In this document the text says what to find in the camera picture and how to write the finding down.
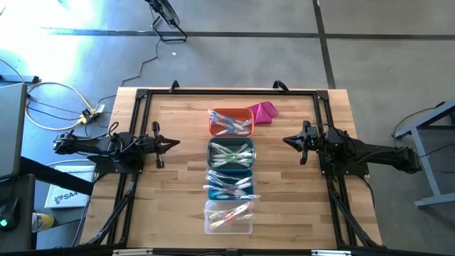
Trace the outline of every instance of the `concrete floor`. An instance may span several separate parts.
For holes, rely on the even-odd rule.
[[[11,2],[0,16],[0,30],[7,35],[0,42],[0,58],[23,74],[74,85],[93,105],[115,94],[121,81],[136,75],[141,63],[154,55],[156,37],[49,36],[37,29],[149,31],[151,17],[142,0],[32,1],[26,8],[18,2]],[[187,31],[318,31],[310,0],[170,2]],[[327,33],[455,33],[455,2],[450,0],[319,2]],[[336,87],[348,90],[358,136],[365,142],[392,145],[390,134],[403,117],[455,97],[453,41],[329,40],[328,50]],[[186,87],[270,87],[276,79],[291,88],[328,86],[317,38],[196,37],[187,43],[161,43],[158,54],[159,59],[144,66],[140,79],[125,86],[170,86],[178,80]],[[6,70],[0,66],[0,73]],[[84,107],[74,93],[59,87],[38,88],[33,96],[42,102],[65,102],[72,110]],[[106,104],[112,107],[112,101]],[[54,127],[68,124],[33,116]],[[102,131],[89,127],[91,135]],[[83,134],[81,128],[76,132]],[[26,121],[23,155],[44,164],[78,159],[52,152],[50,141],[56,135]],[[40,143],[31,143],[37,139]],[[370,170],[384,245],[455,255],[455,203],[417,210],[414,201],[431,193],[423,173],[410,176],[373,164]],[[46,196],[47,185],[39,183],[36,194]],[[68,246],[76,227],[72,223],[39,233],[38,247]]]

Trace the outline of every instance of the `orange bin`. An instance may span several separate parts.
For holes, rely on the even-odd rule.
[[[226,128],[223,125],[219,124],[212,124],[211,119],[208,121],[208,130],[210,133],[215,137],[250,137],[255,130],[255,121],[253,112],[247,108],[215,108],[213,111],[223,114],[226,117],[231,117],[234,119],[238,119],[240,121],[247,121],[251,120],[251,124],[245,126],[250,130],[248,135],[236,135],[236,134],[221,134],[216,135],[218,132],[225,130]]]

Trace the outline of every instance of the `pink cloth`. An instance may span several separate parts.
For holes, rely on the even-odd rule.
[[[272,118],[278,115],[278,110],[271,102],[261,102],[248,107],[255,117],[255,124],[271,124]]]

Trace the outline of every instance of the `teal bin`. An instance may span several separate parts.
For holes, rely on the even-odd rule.
[[[251,147],[252,153],[255,155],[255,145],[253,141],[250,138],[246,137],[215,137],[212,138],[208,142],[208,150],[207,150],[207,165],[210,170],[214,171],[225,171],[225,172],[231,172],[231,171],[249,171],[254,165],[255,165],[255,158],[253,158],[253,162],[249,166],[244,166],[242,164],[237,164],[237,163],[227,163],[219,167],[213,167],[212,164],[210,163],[210,160],[212,159],[212,155],[214,154],[210,143],[215,142],[217,144],[226,146],[227,148],[235,151],[236,149],[239,149],[243,144],[248,144],[249,147]]]
[[[246,170],[246,171],[226,170],[226,171],[217,171],[217,172],[219,172],[221,174],[224,174],[226,176],[231,176],[231,177],[236,177],[236,178],[247,178],[247,177],[251,177],[253,175],[251,170]],[[223,181],[223,182],[228,183],[228,184],[234,184],[236,182],[235,180],[232,180],[232,179],[229,179],[229,178],[219,178],[219,179],[221,181]],[[212,181],[209,181],[208,185],[219,187],[218,184],[215,184]],[[254,194],[253,186],[254,185],[251,185],[251,186],[249,186],[247,188],[244,188],[243,191],[245,193],[247,193],[247,195],[253,195]],[[213,190],[213,189],[209,189],[208,190],[208,198],[210,200],[233,200],[231,198],[226,198],[226,199],[217,198],[216,195],[215,195],[216,192],[218,192],[218,191]]]

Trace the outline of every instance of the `butcher block tabletop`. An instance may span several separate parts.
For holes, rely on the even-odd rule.
[[[110,120],[119,122],[115,132],[128,132],[137,89],[153,88],[118,89]],[[356,138],[348,93],[328,90],[328,95],[335,126]],[[207,235],[203,208],[208,195],[203,185],[207,184],[207,148],[212,138],[208,131],[208,110],[249,107],[265,101],[273,103],[279,115],[271,124],[256,125],[250,137],[257,152],[252,168],[255,194],[261,195],[254,201],[253,231],[249,235]],[[140,130],[144,105],[143,101],[135,135]],[[320,173],[316,153],[310,151],[307,164],[301,166],[300,154],[282,141],[283,137],[298,134],[304,120],[316,124],[314,104],[309,96],[154,95],[148,134],[153,134],[151,123],[157,121],[163,136],[181,143],[163,155],[163,169],[156,168],[154,154],[146,156],[136,190],[127,247],[336,248],[326,180]],[[92,238],[112,212],[118,180],[118,174],[108,174],[95,184],[81,243]],[[370,190],[357,176],[346,176],[346,186],[354,217],[380,244]],[[340,219],[343,237],[348,240],[342,214]],[[123,220],[124,213],[119,217],[117,239]]]

